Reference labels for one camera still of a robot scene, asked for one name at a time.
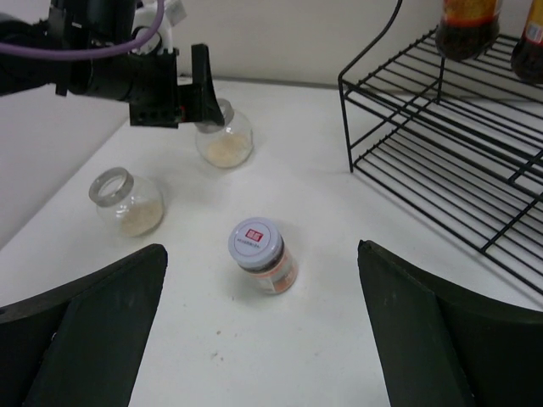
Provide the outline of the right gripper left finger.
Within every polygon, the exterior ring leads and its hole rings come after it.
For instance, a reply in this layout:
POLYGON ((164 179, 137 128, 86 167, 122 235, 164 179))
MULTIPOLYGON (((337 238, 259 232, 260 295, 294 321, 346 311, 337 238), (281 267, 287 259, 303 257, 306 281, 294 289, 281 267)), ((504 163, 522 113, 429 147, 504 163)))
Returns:
POLYGON ((3 406, 127 406, 154 322, 167 252, 151 244, 1 308, 3 406))

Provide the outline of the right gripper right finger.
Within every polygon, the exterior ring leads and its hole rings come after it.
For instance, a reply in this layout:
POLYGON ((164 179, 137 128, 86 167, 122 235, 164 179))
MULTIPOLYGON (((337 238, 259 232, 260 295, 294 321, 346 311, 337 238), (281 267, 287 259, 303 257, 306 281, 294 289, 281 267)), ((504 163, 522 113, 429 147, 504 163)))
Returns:
POLYGON ((540 406, 542 314, 360 241, 358 267, 393 406, 540 406))

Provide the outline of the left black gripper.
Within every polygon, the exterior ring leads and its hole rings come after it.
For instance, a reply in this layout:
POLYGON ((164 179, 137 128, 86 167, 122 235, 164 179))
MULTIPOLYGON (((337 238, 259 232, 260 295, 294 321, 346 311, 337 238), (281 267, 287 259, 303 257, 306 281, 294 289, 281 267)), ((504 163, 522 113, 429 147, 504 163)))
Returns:
POLYGON ((217 102, 207 45, 191 46, 193 82, 177 83, 177 51, 126 54, 72 65, 68 91, 129 105, 134 126, 176 128, 181 123, 225 124, 217 102))

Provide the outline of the glass jar silver rim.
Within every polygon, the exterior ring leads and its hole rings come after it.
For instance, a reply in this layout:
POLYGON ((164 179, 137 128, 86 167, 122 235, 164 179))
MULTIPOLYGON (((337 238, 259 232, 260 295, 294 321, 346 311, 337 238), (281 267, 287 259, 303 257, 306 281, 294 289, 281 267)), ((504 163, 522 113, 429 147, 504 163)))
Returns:
POLYGON ((123 237, 140 237, 155 230, 165 215, 165 203, 157 185, 114 167, 91 184, 88 197, 104 224, 123 237))
POLYGON ((225 125, 197 123, 195 144, 200 156, 220 169, 238 167, 254 148, 253 128, 247 117, 225 98, 217 99, 225 125))

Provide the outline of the red lid sauce jar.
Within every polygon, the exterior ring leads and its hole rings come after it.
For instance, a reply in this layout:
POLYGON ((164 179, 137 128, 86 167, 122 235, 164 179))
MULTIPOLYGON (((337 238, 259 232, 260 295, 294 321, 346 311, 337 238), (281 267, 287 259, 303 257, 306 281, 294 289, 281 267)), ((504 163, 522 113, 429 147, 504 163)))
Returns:
POLYGON ((435 34, 440 54, 450 60, 477 58, 500 32, 501 1, 447 0, 435 34))
POLYGON ((542 0, 533 0, 523 33, 511 56, 512 71, 522 81, 542 84, 542 0))

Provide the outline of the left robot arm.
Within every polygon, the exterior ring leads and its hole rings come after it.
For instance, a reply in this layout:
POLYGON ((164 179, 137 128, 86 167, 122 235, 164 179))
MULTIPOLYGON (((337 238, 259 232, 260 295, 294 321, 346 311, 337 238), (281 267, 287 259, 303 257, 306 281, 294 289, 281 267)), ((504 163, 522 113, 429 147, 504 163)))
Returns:
POLYGON ((1 15, 1 93, 53 85, 56 94, 125 103, 134 126, 222 126, 209 49, 191 48, 192 81, 177 81, 171 29, 179 1, 52 1, 35 24, 1 15))

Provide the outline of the white lid spice jar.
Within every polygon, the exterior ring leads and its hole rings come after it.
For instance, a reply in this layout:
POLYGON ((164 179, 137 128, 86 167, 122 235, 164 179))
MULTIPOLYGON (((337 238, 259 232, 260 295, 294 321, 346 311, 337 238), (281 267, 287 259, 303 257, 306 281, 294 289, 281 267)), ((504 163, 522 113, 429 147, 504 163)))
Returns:
POLYGON ((228 238, 233 260, 264 293, 280 294, 294 284, 298 268, 277 225, 262 217, 242 220, 228 238))

